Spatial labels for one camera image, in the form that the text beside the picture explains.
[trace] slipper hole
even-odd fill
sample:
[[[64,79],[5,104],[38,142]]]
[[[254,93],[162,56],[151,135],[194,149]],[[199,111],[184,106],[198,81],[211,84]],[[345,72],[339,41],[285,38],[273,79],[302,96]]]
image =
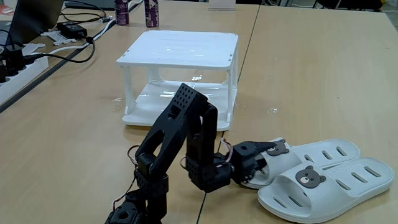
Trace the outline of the slipper hole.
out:
[[[351,175],[353,177],[355,177],[357,180],[361,181],[362,183],[367,183],[368,182],[365,178],[361,177],[359,174],[357,174],[355,172],[352,172]]]
[[[298,201],[296,201],[296,199],[292,198],[291,196],[289,196],[289,198],[291,199],[292,202],[294,202],[294,204],[296,204],[296,205],[299,206],[300,208],[303,207],[303,205],[301,205]]]
[[[366,171],[368,171],[370,174],[372,174],[373,176],[375,176],[375,177],[381,177],[381,174],[379,174],[378,172],[370,169],[368,166],[364,167],[364,169]]]
[[[351,190],[350,187],[348,187],[346,184],[344,184],[341,180],[336,180],[337,184],[340,185],[345,190]]]
[[[332,159],[332,157],[324,150],[324,151],[322,151],[322,154],[328,159],[328,160],[331,160]]]
[[[312,159],[311,159],[311,157],[309,156],[309,155],[304,155],[304,159],[305,160],[307,160],[307,161],[311,161],[311,162],[314,162]]]
[[[280,206],[287,208],[286,205],[284,205],[280,200],[278,200],[277,198],[273,198]]]
[[[347,156],[347,153],[345,151],[343,151],[340,146],[336,147],[336,150],[338,151],[338,153],[340,153],[342,156]]]

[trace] robotic arm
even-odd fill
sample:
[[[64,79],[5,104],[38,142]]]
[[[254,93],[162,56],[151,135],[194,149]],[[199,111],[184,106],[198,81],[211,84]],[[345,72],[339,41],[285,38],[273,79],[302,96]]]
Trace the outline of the robotic arm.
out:
[[[201,190],[212,192],[230,184],[252,179],[266,161],[256,159],[260,152],[277,147],[274,142],[242,142],[231,155],[214,153],[217,108],[207,97],[181,84],[170,104],[157,118],[140,145],[134,171],[139,189],[126,194],[121,206],[109,214],[105,224],[161,223],[167,213],[166,193],[171,163],[187,138],[186,169]],[[157,156],[154,151],[161,145]]]

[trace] wooden table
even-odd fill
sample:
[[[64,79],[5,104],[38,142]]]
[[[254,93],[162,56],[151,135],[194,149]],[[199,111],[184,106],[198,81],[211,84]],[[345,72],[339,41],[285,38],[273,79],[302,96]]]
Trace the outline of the wooden table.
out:
[[[356,143],[398,170],[398,34],[385,14],[261,6],[225,138],[291,145]],[[395,223],[398,186],[330,223]],[[257,190],[236,184],[207,195],[200,223],[288,223]]]
[[[102,13],[102,12],[98,12],[96,10],[87,10],[87,9],[64,9],[62,11],[63,13],[81,13],[81,12],[92,12],[92,13]],[[106,11],[108,16],[114,16],[114,12],[113,11]],[[67,16],[69,19],[74,19],[74,20],[78,20],[78,21],[84,21],[87,19],[91,19],[93,18],[93,16],[91,15],[75,15],[75,16]],[[59,22],[65,22],[65,18],[63,18],[63,16],[60,16],[58,19]],[[98,33],[100,33],[105,26],[107,25],[107,23],[100,23],[98,22],[91,22],[91,23],[86,23],[86,24],[81,24],[82,27],[84,27],[87,30],[87,34],[88,36],[94,36]],[[68,43],[68,44],[61,44],[59,46],[55,46],[53,44],[53,40],[50,39],[49,37],[37,37],[34,40],[31,41],[31,43],[33,44],[45,44],[45,47],[39,48],[37,49],[37,52],[45,52],[45,53],[49,53],[55,49],[59,49],[62,47],[68,47],[68,46],[73,46],[73,45],[77,45],[77,46],[81,46],[83,44],[86,43],[85,40],[78,40],[75,43]],[[76,49],[70,49],[70,50],[63,50],[60,52],[57,52],[56,55],[62,56],[62,57],[67,57],[70,54],[72,54],[72,52],[74,52]],[[46,77],[47,75],[51,75],[52,72],[49,71],[50,69],[53,69],[54,67],[61,67],[62,65],[60,65],[59,63],[62,61],[62,59],[59,58],[55,58],[55,57],[49,57],[49,67],[47,69],[45,69],[40,75],[38,75],[34,80],[32,80],[31,82],[29,82],[27,84],[27,86],[32,85],[32,82],[35,82],[36,80],[38,80],[39,78],[42,78],[43,76]],[[20,97],[19,95],[21,93],[25,92],[23,89],[21,89],[18,94],[14,95],[17,99],[18,97]],[[1,104],[0,106],[0,111],[3,110],[3,106],[8,106],[9,102],[6,102],[4,104]]]
[[[207,3],[161,1],[160,29],[233,32],[239,64],[249,45],[259,6],[209,11]],[[116,26],[97,41],[87,63],[67,63],[0,114],[0,217],[4,223],[103,223],[111,202],[129,186],[133,166],[127,149],[149,128],[125,126],[124,84],[116,59],[144,32],[144,6],[129,26]],[[76,59],[86,58],[84,50]],[[137,70],[135,85],[145,85]],[[202,71],[167,70],[187,78]],[[216,82],[216,76],[203,80]],[[168,171],[170,191],[164,223],[195,223],[203,192],[179,165]]]

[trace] laptop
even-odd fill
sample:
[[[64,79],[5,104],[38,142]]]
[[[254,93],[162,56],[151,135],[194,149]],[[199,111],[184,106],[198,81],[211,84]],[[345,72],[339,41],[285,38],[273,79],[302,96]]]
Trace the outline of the laptop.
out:
[[[57,24],[62,4],[63,0],[18,0],[12,21],[0,21],[0,29],[8,30],[15,44],[29,43]],[[6,32],[0,32],[0,44],[11,44]]]

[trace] can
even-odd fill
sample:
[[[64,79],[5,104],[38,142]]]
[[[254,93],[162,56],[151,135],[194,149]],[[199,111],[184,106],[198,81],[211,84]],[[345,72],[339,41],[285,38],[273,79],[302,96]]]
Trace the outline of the can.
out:
[[[117,25],[129,24],[130,20],[128,0],[114,0],[114,13],[116,15]]]
[[[144,0],[145,20],[148,28],[159,26],[159,3],[158,0]]]

